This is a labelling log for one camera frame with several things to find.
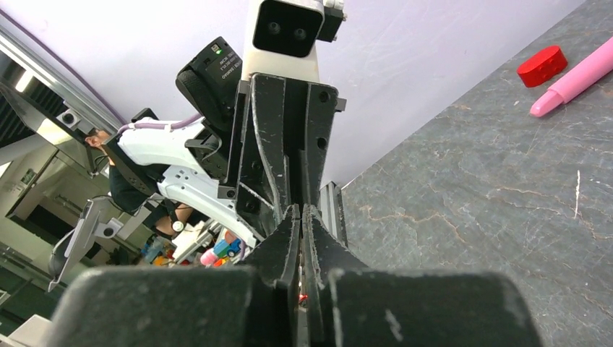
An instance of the label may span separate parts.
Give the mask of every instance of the label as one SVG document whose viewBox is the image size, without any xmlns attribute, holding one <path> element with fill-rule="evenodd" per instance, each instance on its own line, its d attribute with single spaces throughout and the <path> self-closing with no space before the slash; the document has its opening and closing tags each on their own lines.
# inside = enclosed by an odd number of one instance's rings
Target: label
<svg viewBox="0 0 613 347">
<path fill-rule="evenodd" d="M 243 61 L 236 53 L 230 52 L 227 56 L 211 64 L 206 70 L 212 78 L 221 82 L 221 80 L 229 78 L 232 72 L 240 69 L 242 62 Z"/>
</svg>

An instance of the black clothing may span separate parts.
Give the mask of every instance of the black clothing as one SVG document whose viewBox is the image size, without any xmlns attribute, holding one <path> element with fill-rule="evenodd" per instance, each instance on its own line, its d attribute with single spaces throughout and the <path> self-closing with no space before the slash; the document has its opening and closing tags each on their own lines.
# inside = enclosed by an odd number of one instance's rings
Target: black clothing
<svg viewBox="0 0 613 347">
<path fill-rule="evenodd" d="M 149 197 L 138 189 L 134 188 L 119 172 L 115 166 L 110 166 L 108 169 L 108 183 L 111 186 L 111 197 L 113 201 L 125 213 L 134 215 L 140 206 L 149 199 Z M 168 210 L 164 204 L 157 206 L 151 214 L 142 222 L 142 224 L 152 231 L 158 231 L 155 224 L 158 220 L 167 217 Z"/>
</svg>

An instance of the camera lens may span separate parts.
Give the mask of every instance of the camera lens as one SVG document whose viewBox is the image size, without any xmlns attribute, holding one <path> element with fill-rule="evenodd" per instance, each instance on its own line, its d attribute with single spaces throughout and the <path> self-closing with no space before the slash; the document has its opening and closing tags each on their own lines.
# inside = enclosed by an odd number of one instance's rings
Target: camera lens
<svg viewBox="0 0 613 347">
<path fill-rule="evenodd" d="M 307 32 L 304 31 L 304 29 L 296 29 L 293 32 L 293 36 L 298 40 L 298 41 L 302 41 L 305 38 L 307 38 Z"/>
<path fill-rule="evenodd" d="M 277 35 L 280 31 L 281 31 L 281 26 L 279 25 L 279 23 L 276 23 L 276 22 L 268 23 L 268 32 L 269 33 L 271 33 L 273 35 Z"/>
</svg>

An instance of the colorful toy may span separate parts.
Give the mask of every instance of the colorful toy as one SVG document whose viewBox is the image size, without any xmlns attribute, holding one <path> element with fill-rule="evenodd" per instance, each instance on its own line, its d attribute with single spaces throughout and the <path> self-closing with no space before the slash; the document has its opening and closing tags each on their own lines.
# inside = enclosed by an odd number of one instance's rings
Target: colorful toy
<svg viewBox="0 0 613 347">
<path fill-rule="evenodd" d="M 536 87 L 549 81 L 553 76 L 562 72 L 568 61 L 559 46 L 547 47 L 521 64 L 517 73 L 523 84 Z"/>
<path fill-rule="evenodd" d="M 219 258 L 234 257 L 241 251 L 241 240 L 234 239 L 230 244 L 226 239 L 219 241 L 213 248 L 213 253 Z"/>
<path fill-rule="evenodd" d="M 224 265 L 226 263 L 226 259 L 219 259 L 217 262 L 215 262 L 215 264 L 213 264 L 213 267 L 217 267 L 217 266 L 221 266 Z"/>
<path fill-rule="evenodd" d="M 200 257 L 200 264 L 204 266 L 214 265 L 219 260 L 219 257 L 213 252 L 213 249 L 207 251 Z"/>
</svg>

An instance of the window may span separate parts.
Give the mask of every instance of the window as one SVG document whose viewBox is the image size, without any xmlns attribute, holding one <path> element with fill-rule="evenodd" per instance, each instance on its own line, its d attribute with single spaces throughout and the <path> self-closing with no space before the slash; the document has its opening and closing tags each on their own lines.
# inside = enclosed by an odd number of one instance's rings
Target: window
<svg viewBox="0 0 613 347">
<path fill-rule="evenodd" d="M 4 172 L 6 172 L 6 171 L 7 171 L 7 169 L 8 169 L 8 168 L 9 168 L 9 166 L 11 165 L 11 163 L 12 163 L 12 161 L 9 161 L 8 163 L 6 163 L 6 164 L 2 164 L 2 165 L 0 166 L 0 177 L 2 177 L 2 175 L 4 175 Z"/>
</svg>

